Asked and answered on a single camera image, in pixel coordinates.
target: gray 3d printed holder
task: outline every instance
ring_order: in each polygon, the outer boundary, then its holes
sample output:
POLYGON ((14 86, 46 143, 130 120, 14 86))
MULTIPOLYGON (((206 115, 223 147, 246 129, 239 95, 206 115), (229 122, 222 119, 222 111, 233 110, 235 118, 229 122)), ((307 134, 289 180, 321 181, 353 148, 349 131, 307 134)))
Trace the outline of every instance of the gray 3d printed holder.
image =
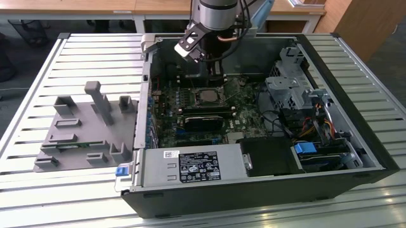
POLYGON ((87 82, 84 91, 94 103, 75 103, 70 96, 55 101, 35 172, 112 167, 132 159, 138 101, 122 96, 108 102, 98 81, 87 82))

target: blue latch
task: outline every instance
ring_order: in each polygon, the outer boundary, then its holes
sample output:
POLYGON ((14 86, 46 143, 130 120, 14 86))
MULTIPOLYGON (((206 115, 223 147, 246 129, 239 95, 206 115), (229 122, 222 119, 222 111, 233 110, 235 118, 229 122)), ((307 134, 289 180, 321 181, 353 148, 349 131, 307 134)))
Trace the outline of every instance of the blue latch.
POLYGON ((116 176, 116 177, 128 176, 128 170, 130 170, 128 167, 118 167, 118 168, 115 169, 115 176, 116 176))
POLYGON ((295 144, 294 149, 297 150, 297 153, 317 153, 317 148, 313 144, 313 142, 299 142, 295 144))

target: trash bin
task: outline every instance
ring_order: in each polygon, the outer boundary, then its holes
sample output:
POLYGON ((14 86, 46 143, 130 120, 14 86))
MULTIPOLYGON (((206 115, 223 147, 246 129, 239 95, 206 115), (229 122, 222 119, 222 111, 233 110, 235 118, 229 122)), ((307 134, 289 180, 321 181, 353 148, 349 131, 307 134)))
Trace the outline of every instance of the trash bin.
POLYGON ((10 61, 6 52, 0 48, 0 82, 7 81, 14 77, 16 69, 10 61))
POLYGON ((39 20, 8 20, 8 22, 31 47, 47 45, 50 40, 39 20))

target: black side panel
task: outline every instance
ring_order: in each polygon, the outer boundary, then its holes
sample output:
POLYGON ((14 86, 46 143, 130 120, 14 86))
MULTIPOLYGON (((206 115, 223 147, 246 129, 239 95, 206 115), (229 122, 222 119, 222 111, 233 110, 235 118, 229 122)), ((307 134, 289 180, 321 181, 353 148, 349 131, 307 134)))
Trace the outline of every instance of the black side panel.
POLYGON ((388 173, 370 171, 144 193, 123 192, 122 198, 142 218, 171 217, 331 199, 355 186, 386 177, 388 173))
POLYGON ((298 35, 299 43, 303 46, 305 52, 307 53, 317 70, 319 71, 329 88, 333 91, 333 94, 341 104, 345 112, 347 113, 350 120, 367 143, 369 148, 371 149, 381 165, 393 171, 393 173, 400 171, 400 166, 394 162, 386 148, 384 147, 377 135, 374 134, 366 120, 363 119, 347 93, 345 92, 341 84, 338 83, 333 73, 330 72, 321 56, 318 55, 317 50, 310 44, 305 35, 298 35))

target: sticker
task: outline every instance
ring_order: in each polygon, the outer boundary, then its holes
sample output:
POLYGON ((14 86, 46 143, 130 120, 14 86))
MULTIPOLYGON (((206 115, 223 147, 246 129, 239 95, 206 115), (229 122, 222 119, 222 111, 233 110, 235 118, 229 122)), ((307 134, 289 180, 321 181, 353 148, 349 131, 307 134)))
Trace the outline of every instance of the sticker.
POLYGON ((178 154, 178 156, 182 183, 222 179, 217 151, 183 153, 178 154))
POLYGON ((114 13, 131 13, 131 11, 115 10, 114 13))
POLYGON ((179 151, 164 151, 164 158, 177 158, 179 157, 179 151))

